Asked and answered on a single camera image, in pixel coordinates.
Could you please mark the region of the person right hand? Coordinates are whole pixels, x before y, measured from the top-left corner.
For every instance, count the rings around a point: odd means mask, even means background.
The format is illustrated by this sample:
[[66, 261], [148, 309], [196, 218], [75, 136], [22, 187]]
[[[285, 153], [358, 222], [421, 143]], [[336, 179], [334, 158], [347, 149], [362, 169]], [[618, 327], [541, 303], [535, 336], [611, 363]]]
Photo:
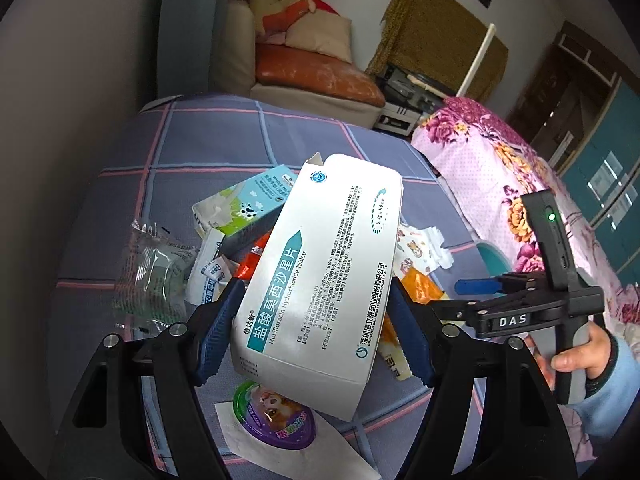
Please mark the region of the person right hand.
[[597, 379], [605, 371], [612, 352], [610, 335], [593, 322], [588, 323], [588, 334], [589, 339], [585, 344], [565, 350], [551, 358], [545, 358], [539, 352], [531, 336], [525, 337], [527, 348], [533, 351], [533, 357], [551, 390], [555, 389], [555, 377], [558, 373], [584, 370], [588, 379]]

